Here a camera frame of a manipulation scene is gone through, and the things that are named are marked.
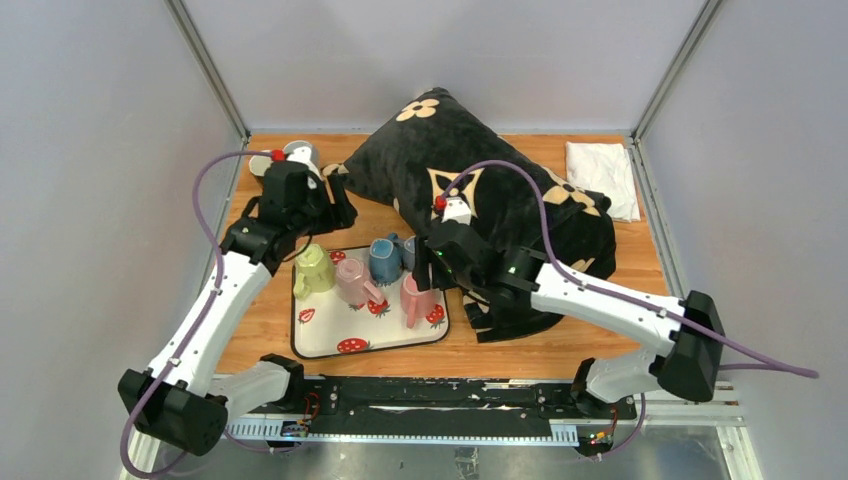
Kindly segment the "black mug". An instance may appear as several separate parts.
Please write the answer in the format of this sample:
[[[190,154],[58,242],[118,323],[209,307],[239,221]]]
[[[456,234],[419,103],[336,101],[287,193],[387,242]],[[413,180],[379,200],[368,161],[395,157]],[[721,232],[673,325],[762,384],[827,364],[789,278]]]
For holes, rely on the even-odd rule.
[[[263,186],[266,172],[273,164],[273,160],[267,156],[254,155],[248,161],[248,170],[255,182]]]

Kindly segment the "brown pink mug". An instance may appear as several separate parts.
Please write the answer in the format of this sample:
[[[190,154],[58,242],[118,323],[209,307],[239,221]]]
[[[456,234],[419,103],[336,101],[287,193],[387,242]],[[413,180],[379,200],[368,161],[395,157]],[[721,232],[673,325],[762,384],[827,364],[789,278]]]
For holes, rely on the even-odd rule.
[[[290,153],[292,150],[294,150],[295,148],[300,147],[300,146],[311,147],[314,151],[313,160],[315,162],[317,162],[318,158],[320,157],[320,154],[318,153],[318,150],[316,149],[316,147],[312,143],[310,143],[306,140],[295,140],[295,141],[289,142],[283,148],[283,152],[285,153],[285,155],[287,157],[288,153]]]

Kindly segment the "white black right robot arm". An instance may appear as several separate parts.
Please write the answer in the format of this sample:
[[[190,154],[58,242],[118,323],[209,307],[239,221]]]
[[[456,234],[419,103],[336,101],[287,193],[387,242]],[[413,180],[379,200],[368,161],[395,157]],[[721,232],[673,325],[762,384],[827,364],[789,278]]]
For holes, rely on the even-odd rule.
[[[714,397],[724,329],[706,293],[679,299],[622,287],[524,246],[498,250],[454,220],[417,239],[414,278],[421,286],[461,287],[490,306],[575,317],[638,342],[635,353],[580,364],[570,393],[584,417],[655,390],[698,403]]]

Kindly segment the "pink round mug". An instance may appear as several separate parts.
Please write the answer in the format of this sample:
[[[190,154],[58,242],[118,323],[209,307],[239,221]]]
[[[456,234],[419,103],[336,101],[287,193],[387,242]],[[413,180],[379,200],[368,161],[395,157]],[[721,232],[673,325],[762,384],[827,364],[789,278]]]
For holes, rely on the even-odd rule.
[[[407,273],[402,280],[400,299],[405,325],[408,329],[413,329],[418,320],[426,319],[437,304],[436,291],[419,290],[411,273]]]

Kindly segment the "white strawberry tray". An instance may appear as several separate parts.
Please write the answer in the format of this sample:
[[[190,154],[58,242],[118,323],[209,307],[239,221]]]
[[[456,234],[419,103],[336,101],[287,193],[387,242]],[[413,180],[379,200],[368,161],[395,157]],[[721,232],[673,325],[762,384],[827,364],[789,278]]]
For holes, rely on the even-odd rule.
[[[336,265],[345,258],[360,259],[368,268],[369,247],[326,251],[336,273]],[[331,290],[311,294],[303,300],[294,297],[292,287],[293,352],[303,359],[318,359],[441,340],[449,331],[449,316],[445,295],[440,290],[435,290],[437,304],[433,312],[418,320],[413,329],[406,327],[400,287],[407,273],[410,272],[403,269],[398,281],[382,287],[376,285],[386,298],[382,304],[349,305],[339,297],[336,282]]]

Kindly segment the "green octagonal mug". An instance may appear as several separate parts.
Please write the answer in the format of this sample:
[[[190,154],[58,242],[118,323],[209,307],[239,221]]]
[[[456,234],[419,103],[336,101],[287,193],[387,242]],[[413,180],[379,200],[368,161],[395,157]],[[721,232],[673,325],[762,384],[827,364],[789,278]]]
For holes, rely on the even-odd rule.
[[[335,286],[335,266],[329,253],[318,244],[309,245],[295,259],[293,295],[298,300],[324,293]]]

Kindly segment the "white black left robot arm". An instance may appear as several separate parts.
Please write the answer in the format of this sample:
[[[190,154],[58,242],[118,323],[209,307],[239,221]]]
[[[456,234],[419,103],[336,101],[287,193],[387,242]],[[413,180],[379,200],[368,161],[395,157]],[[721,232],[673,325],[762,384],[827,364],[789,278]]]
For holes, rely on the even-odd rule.
[[[128,369],[117,390],[131,425],[179,450],[207,454],[229,421],[271,403],[283,413],[306,400],[303,368],[267,354],[227,380],[213,376],[253,300],[292,259],[302,237],[346,229],[357,212],[340,174],[318,177],[294,161],[273,163],[216,249],[216,265],[168,344],[143,371]]]

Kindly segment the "pink octagonal mug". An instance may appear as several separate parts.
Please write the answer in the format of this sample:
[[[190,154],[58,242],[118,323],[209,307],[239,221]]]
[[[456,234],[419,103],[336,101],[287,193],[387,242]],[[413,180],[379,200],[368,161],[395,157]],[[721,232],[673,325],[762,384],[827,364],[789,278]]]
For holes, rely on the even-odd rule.
[[[372,281],[367,265],[357,258],[345,258],[336,265],[338,295],[347,304],[364,305],[368,302],[382,304],[386,298]]]

